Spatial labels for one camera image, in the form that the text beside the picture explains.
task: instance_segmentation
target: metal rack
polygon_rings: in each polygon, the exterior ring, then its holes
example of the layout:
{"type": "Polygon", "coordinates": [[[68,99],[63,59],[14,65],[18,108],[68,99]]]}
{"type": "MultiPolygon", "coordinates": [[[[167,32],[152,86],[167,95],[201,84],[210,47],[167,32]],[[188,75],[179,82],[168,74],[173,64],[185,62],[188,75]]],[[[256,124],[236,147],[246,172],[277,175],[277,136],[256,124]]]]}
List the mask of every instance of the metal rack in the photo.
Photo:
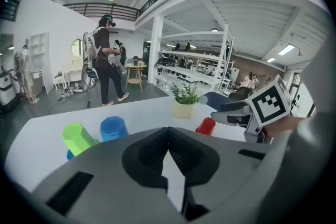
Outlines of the metal rack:
{"type": "Polygon", "coordinates": [[[174,66],[158,66],[157,68],[162,68],[161,72],[158,72],[156,70],[155,75],[154,75],[154,84],[157,85],[158,81],[161,81],[164,83],[166,86],[170,87],[172,82],[175,84],[180,84],[183,82],[179,78],[176,77],[174,80],[174,76],[170,75],[168,73],[168,70],[171,72],[176,72],[180,73],[182,75],[185,75],[186,77],[184,80],[188,82],[193,82],[193,81],[201,81],[205,84],[197,85],[202,91],[202,94],[204,94],[207,91],[218,91],[221,93],[221,88],[223,84],[226,84],[228,86],[230,80],[225,79],[225,74],[228,68],[231,52],[232,52],[232,47],[233,47],[233,41],[234,38],[230,38],[228,34],[228,24],[225,24],[224,31],[218,31],[218,32],[212,32],[212,31],[200,31],[200,32],[187,32],[187,33],[181,33],[181,34],[175,34],[175,35],[167,35],[167,36],[162,36],[159,38],[160,43],[162,40],[165,39],[171,39],[173,37],[185,37],[185,36],[193,36],[193,35],[222,35],[223,40],[222,40],[222,47],[219,56],[214,56],[214,55],[206,55],[206,54],[198,54],[190,51],[173,51],[172,46],[170,46],[170,50],[160,50],[156,54],[156,60],[158,59],[160,54],[173,54],[173,55],[184,55],[184,56],[189,56],[189,57],[194,57],[197,58],[197,64],[200,59],[206,59],[212,62],[215,62],[215,65],[217,65],[215,69],[215,74],[213,77],[208,76],[206,74],[200,73],[196,70],[190,70],[190,69],[185,69],[181,67],[174,67],[174,66]],[[228,55],[226,55],[226,46],[227,44],[229,45],[229,52],[228,55]],[[218,77],[219,72],[223,71],[224,74],[222,77],[218,77]]]}

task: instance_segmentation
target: potted plant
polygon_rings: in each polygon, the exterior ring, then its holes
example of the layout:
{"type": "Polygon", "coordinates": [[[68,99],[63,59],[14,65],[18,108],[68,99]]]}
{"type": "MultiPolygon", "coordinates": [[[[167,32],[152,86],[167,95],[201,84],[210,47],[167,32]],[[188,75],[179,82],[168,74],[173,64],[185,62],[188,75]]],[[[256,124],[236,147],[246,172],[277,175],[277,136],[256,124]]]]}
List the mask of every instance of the potted plant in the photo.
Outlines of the potted plant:
{"type": "Polygon", "coordinates": [[[178,87],[173,83],[173,94],[175,96],[172,107],[172,114],[177,118],[191,118],[194,113],[195,104],[206,104],[207,97],[200,97],[196,93],[195,87],[193,90],[190,88],[190,84],[182,84],[182,87],[178,87]]]}

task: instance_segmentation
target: blue cup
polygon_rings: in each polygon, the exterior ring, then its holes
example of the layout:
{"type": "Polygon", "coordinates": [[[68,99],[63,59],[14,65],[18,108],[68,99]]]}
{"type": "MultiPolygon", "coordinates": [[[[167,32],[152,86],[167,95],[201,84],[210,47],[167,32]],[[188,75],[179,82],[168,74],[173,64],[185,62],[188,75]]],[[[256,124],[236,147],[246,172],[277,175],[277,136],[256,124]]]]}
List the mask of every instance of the blue cup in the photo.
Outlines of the blue cup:
{"type": "Polygon", "coordinates": [[[108,117],[100,124],[100,134],[103,142],[128,136],[125,121],[118,117],[108,117]]]}
{"type": "Polygon", "coordinates": [[[73,153],[70,150],[68,150],[68,152],[67,152],[67,159],[68,159],[68,161],[71,160],[72,158],[74,158],[74,155],[73,155],[73,153]]]}

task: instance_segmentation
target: green cup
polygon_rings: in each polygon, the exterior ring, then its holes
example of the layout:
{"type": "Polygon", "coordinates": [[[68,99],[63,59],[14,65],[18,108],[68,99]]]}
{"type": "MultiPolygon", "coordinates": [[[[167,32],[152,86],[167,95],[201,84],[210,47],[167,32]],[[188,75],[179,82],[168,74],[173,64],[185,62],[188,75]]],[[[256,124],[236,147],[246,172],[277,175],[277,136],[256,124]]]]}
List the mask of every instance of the green cup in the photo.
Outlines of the green cup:
{"type": "Polygon", "coordinates": [[[79,122],[66,126],[62,138],[74,156],[99,143],[79,122]]]}

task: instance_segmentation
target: gray device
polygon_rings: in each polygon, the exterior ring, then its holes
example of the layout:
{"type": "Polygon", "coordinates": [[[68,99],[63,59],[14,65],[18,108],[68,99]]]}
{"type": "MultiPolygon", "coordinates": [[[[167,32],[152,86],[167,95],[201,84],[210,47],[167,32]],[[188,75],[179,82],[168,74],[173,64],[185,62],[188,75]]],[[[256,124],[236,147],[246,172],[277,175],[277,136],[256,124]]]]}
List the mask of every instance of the gray device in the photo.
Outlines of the gray device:
{"type": "Polygon", "coordinates": [[[271,145],[173,127],[140,132],[89,148],[25,196],[51,223],[273,223],[325,168],[333,119],[318,113],[271,145]],[[161,176],[167,151],[185,176],[181,212],[161,176]]]}
{"type": "Polygon", "coordinates": [[[271,138],[263,132],[263,126],[289,114],[291,97],[281,77],[277,75],[247,100],[222,104],[220,107],[220,111],[211,113],[214,121],[245,127],[247,142],[269,144],[271,138]]]}

